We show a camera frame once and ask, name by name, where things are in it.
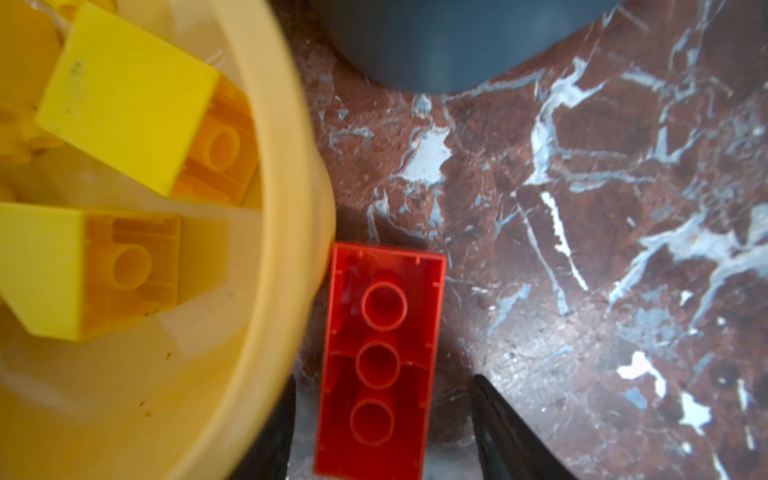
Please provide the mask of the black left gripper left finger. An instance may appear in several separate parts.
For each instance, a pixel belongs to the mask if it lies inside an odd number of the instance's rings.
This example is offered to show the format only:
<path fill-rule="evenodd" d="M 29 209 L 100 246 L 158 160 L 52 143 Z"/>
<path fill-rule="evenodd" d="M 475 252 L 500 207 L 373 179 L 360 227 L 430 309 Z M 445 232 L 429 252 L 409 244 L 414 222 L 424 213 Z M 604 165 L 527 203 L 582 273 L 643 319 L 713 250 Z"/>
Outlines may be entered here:
<path fill-rule="evenodd" d="M 272 414 L 230 479 L 285 480 L 295 416 L 296 382 L 290 377 Z"/>

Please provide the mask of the teal plastic container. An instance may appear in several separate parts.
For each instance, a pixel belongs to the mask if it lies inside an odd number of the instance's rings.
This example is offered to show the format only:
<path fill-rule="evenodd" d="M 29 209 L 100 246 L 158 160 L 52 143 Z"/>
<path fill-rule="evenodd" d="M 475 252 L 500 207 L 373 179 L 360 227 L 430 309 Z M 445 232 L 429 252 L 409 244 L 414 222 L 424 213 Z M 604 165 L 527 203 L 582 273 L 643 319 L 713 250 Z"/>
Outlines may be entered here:
<path fill-rule="evenodd" d="M 336 49 L 366 77 L 413 93 L 477 86 L 616 7 L 613 0 L 318 0 Z"/>

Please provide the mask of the red lego brick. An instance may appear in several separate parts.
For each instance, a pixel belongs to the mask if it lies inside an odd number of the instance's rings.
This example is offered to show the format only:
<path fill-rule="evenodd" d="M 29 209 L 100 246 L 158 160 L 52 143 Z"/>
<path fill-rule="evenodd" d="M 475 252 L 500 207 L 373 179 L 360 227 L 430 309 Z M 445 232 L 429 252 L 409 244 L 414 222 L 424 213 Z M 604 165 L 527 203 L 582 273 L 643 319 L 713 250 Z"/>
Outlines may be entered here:
<path fill-rule="evenodd" d="M 440 254 L 334 246 L 316 475 L 422 477 L 446 265 Z"/>

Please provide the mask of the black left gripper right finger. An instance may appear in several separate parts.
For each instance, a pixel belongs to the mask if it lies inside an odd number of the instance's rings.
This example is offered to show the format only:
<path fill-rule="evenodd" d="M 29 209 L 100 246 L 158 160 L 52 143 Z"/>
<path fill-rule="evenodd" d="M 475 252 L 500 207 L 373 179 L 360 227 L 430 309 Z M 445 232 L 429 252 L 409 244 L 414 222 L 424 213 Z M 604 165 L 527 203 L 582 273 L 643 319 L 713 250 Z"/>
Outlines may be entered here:
<path fill-rule="evenodd" d="M 485 479 L 575 479 L 485 376 L 473 377 L 470 402 Z"/>

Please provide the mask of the yellow lego brick cluster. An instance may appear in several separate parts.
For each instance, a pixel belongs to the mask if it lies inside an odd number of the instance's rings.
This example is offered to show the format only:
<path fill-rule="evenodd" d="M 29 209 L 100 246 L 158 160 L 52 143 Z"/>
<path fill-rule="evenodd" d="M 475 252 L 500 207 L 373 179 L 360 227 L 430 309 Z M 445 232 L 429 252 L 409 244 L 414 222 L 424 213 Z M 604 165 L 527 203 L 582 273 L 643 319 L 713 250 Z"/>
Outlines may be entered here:
<path fill-rule="evenodd" d="M 178 215 L 4 202 L 1 300 L 31 335 L 84 341 L 178 303 Z"/>
<path fill-rule="evenodd" d="M 259 164 L 237 86 L 91 3 L 74 19 L 35 122 L 167 198 L 238 206 Z"/>

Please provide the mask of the yellow plastic container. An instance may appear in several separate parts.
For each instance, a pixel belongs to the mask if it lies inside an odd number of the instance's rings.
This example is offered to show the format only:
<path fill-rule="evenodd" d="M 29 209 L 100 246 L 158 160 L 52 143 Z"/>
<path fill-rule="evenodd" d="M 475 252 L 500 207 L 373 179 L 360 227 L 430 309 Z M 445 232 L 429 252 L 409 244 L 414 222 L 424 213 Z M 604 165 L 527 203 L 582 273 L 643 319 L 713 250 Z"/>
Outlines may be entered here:
<path fill-rule="evenodd" d="M 40 128 L 79 9 L 99 6 L 219 70 L 259 155 L 238 206 L 164 197 Z M 84 341 L 29 334 L 1 300 L 5 479 L 222 479 L 288 380 L 335 234 L 303 87 L 266 1 L 5 1 L 1 205 L 182 219 L 175 307 Z"/>

